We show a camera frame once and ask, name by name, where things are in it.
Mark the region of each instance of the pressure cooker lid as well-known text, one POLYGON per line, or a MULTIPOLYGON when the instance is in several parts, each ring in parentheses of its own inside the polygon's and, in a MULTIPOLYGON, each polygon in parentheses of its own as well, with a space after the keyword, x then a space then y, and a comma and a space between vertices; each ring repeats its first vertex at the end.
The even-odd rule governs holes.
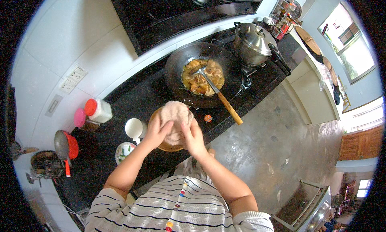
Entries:
POLYGON ((277 47, 273 36, 264 28, 253 23, 239 24, 236 27, 236 36, 240 37, 250 48, 265 56, 272 55, 268 47, 269 43, 277 47))

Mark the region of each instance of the towel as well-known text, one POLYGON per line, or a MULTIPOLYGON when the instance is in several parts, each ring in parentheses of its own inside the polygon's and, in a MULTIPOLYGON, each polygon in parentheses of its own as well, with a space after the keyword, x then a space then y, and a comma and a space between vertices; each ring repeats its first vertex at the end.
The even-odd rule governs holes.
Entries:
POLYGON ((190 127, 193 119, 193 113, 189 110, 188 106, 179 101, 169 101, 161 109, 161 127, 163 127, 168 121, 174 121, 173 127, 164 139, 164 142, 170 145, 185 145, 185 136, 181 129, 182 121, 190 127))

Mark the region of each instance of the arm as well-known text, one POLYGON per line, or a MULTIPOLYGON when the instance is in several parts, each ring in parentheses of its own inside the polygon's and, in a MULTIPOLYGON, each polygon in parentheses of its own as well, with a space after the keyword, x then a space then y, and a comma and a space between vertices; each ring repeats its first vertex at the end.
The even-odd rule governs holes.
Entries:
POLYGON ((245 211, 258 211, 256 199, 249 187, 231 171, 221 165, 207 152, 202 131, 193 119, 191 128, 182 124, 186 146, 191 155, 201 164, 206 174, 212 179, 216 188, 229 204, 233 216, 245 211))
POLYGON ((171 131, 173 122, 166 123, 162 128, 159 113, 149 124, 147 134, 142 142, 119 164, 110 174, 103 188, 112 188, 124 199, 137 178, 145 157, 165 139, 171 131))

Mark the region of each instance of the white mug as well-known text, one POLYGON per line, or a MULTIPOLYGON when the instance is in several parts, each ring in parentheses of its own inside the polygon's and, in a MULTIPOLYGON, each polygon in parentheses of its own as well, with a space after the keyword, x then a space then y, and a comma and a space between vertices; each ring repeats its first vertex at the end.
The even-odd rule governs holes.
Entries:
POLYGON ((147 125, 137 118, 131 118, 125 125, 126 135, 137 143, 141 143, 140 138, 144 138, 147 133, 147 125))

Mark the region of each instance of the striped shirt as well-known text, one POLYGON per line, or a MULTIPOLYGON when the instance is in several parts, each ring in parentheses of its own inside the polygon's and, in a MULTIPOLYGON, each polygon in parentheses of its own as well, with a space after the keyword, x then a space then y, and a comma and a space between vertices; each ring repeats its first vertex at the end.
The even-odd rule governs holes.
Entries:
POLYGON ((94 199, 86 219, 89 231, 273 231, 269 215, 248 211, 236 216, 210 183, 173 176, 153 185, 134 204, 105 188, 94 199))

